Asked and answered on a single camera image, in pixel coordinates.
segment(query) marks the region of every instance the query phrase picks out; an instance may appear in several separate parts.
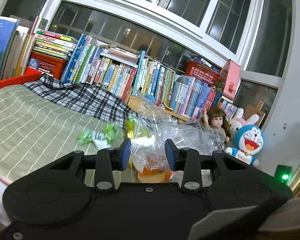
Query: white bunny ear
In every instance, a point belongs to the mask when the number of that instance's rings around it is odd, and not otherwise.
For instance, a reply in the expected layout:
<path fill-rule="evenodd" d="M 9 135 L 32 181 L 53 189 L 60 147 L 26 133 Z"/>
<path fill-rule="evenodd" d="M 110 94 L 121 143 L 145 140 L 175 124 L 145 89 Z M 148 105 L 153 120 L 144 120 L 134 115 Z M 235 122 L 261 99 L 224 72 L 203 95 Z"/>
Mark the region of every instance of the white bunny ear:
<path fill-rule="evenodd" d="M 255 124 L 256 122 L 258 122 L 259 120 L 259 116 L 257 114 L 253 114 L 252 116 L 250 116 L 247 120 L 248 124 Z"/>
<path fill-rule="evenodd" d="M 233 118 L 242 118 L 242 117 L 243 117 L 243 108 L 238 108 Z"/>

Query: red plastic basket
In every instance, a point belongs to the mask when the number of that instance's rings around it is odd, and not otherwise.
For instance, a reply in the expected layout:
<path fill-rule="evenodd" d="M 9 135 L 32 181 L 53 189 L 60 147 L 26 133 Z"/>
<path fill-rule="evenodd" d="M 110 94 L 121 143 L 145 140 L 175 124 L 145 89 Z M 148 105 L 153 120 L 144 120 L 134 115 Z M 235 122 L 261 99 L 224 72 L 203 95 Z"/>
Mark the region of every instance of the red plastic basket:
<path fill-rule="evenodd" d="M 56 79 L 60 79 L 68 61 L 50 57 L 32 51 L 28 66 L 40 72 L 47 73 Z"/>
<path fill-rule="evenodd" d="M 220 77 L 219 73 L 194 60 L 189 60 L 187 62 L 186 75 L 195 77 L 210 86 L 213 86 Z"/>

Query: doll's brown hair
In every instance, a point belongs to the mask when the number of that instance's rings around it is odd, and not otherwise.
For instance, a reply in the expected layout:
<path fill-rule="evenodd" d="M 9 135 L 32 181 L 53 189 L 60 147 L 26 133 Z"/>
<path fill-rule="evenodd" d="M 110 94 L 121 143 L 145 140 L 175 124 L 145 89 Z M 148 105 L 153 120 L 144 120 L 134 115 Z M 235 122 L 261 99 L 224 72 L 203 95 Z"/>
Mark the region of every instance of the doll's brown hair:
<path fill-rule="evenodd" d="M 211 126 L 211 121 L 213 118 L 220 117 L 222 116 L 222 125 L 221 127 L 225 130 L 226 136 L 230 137 L 230 124 L 226 119 L 226 113 L 223 111 L 221 108 L 217 106 L 212 106 L 208 111 L 207 111 L 207 116 L 209 117 L 208 122 L 209 125 Z"/>

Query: clear plastic wrap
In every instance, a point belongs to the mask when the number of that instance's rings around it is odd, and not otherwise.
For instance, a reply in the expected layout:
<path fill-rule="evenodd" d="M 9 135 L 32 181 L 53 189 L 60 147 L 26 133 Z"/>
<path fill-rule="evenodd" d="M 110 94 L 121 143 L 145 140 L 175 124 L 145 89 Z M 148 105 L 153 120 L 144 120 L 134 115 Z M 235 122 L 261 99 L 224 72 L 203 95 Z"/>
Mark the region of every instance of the clear plastic wrap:
<path fill-rule="evenodd" d="M 201 121 L 191 120 L 179 124 L 141 93 L 138 96 L 141 99 L 138 116 L 130 116 L 133 125 L 126 128 L 133 129 L 128 132 L 130 150 L 134 160 L 141 166 L 148 170 L 170 171 L 164 150 L 166 139 L 172 139 L 178 148 L 196 149 L 201 155 L 211 155 L 214 150 L 221 150 L 223 141 L 220 134 L 213 130 L 207 131 Z"/>

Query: black device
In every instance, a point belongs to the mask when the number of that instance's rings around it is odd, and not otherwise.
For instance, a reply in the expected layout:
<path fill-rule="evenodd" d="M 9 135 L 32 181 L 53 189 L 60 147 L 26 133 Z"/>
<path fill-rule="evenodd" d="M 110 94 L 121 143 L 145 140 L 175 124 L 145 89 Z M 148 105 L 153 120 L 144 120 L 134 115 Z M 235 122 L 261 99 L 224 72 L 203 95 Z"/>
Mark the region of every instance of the black device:
<path fill-rule="evenodd" d="M 121 183 L 130 140 L 96 155 L 74 151 L 13 182 L 3 194 L 12 222 L 0 237 L 47 239 L 187 239 L 191 226 L 216 209 L 259 205 L 276 197 L 293 198 L 289 187 L 268 174 L 222 152 L 199 155 L 191 148 L 165 143 L 171 170 L 184 171 L 178 183 Z M 95 169 L 94 187 L 84 184 Z M 201 169 L 212 184 L 202 187 Z"/>

